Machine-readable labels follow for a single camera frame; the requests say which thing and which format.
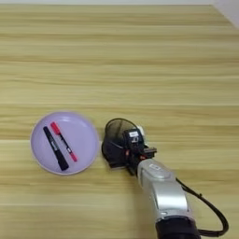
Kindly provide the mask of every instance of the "purple plate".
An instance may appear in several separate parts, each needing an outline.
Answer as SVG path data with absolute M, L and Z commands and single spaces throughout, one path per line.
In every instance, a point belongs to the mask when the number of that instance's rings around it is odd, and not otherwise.
M 74 162 L 59 135 L 52 131 L 50 124 L 56 122 L 64 139 L 77 156 Z M 62 171 L 49 144 L 43 127 L 48 126 L 53 138 L 64 155 L 69 168 Z M 31 147 L 38 163 L 46 170 L 57 175 L 72 175 L 89 167 L 99 149 L 99 137 L 92 124 L 82 116 L 71 112 L 56 112 L 44 117 L 35 126 L 31 136 Z

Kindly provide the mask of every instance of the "silver robot arm segment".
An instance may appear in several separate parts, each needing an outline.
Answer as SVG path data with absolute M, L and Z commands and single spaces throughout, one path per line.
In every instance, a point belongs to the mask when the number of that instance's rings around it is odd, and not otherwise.
M 153 202 L 161 239 L 200 239 L 190 206 L 173 172 L 152 159 L 141 161 L 138 181 Z

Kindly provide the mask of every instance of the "wall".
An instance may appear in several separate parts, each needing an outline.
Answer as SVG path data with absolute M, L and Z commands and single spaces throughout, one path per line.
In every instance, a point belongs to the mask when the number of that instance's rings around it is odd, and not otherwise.
M 215 7 L 239 28 L 239 0 L 217 0 Z
M 0 4 L 61 4 L 61 5 L 211 5 L 214 0 L 0 0 Z

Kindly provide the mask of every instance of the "black cable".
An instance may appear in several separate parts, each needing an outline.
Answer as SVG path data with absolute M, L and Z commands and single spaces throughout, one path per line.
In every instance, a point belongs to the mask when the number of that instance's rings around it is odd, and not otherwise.
M 210 202 L 208 202 L 201 193 L 197 193 L 188 186 L 186 186 L 183 182 L 181 182 L 178 178 L 176 181 L 182 186 L 182 189 L 193 196 L 197 197 L 200 199 L 202 202 L 204 202 L 209 208 L 213 210 L 213 212 L 218 216 L 219 220 L 221 221 L 222 224 L 222 230 L 221 231 L 210 231 L 210 230 L 203 230 L 199 229 L 198 232 L 202 236 L 207 236 L 207 237 L 219 237 L 223 234 L 225 234 L 228 229 L 229 229 L 229 223 L 228 220 L 224 217 L 224 215 Z

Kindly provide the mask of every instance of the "red marker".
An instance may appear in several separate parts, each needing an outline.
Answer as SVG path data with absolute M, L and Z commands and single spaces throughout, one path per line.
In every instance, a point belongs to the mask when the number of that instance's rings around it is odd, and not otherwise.
M 73 151 L 71 150 L 71 148 L 68 146 L 68 144 L 66 143 L 65 139 L 63 138 L 63 135 L 59 129 L 59 127 L 57 126 L 57 124 L 55 122 L 52 122 L 52 124 L 50 125 L 51 129 L 60 136 L 61 140 L 63 141 L 63 143 L 66 146 L 66 149 L 68 151 L 68 153 L 70 154 L 71 158 L 73 159 L 74 162 L 77 162 L 77 157 L 76 155 L 73 153 Z

